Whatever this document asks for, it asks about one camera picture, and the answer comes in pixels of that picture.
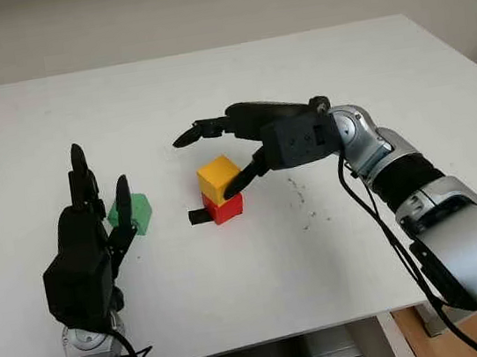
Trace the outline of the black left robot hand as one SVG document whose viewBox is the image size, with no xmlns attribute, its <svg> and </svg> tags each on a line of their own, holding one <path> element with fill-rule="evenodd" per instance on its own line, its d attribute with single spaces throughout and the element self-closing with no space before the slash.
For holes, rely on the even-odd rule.
<svg viewBox="0 0 477 357">
<path fill-rule="evenodd" d="M 74 291 L 77 305 L 82 304 L 89 315 L 118 312 L 124 307 L 124 297 L 114 283 L 136 235 L 128 179 L 122 174 L 117 180 L 118 220 L 108 233 L 103 226 L 106 208 L 99 197 L 97 179 L 83 149 L 77 143 L 70 149 L 71 204 L 62 211 L 58 222 L 58 251 L 65 282 Z"/>
</svg>

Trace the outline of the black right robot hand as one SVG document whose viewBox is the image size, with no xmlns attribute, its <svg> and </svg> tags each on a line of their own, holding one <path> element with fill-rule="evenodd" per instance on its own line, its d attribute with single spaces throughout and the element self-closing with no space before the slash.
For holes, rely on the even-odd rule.
<svg viewBox="0 0 477 357">
<path fill-rule="evenodd" d="M 234 134 L 238 139 L 257 142 L 261 140 L 261 129 L 264 126 L 276 120 L 306 113 L 309 109 L 307 104 L 301 103 L 238 102 L 228 106 L 224 110 L 224 116 L 194 121 L 172 145 L 175 148 L 183 148 L 201 138 L 220 137 L 222 134 Z M 251 163 L 225 188 L 225 199 L 229 200 L 241 193 L 255 177 L 264 176 L 269 170 L 265 160 L 263 148 L 258 149 Z"/>
</svg>

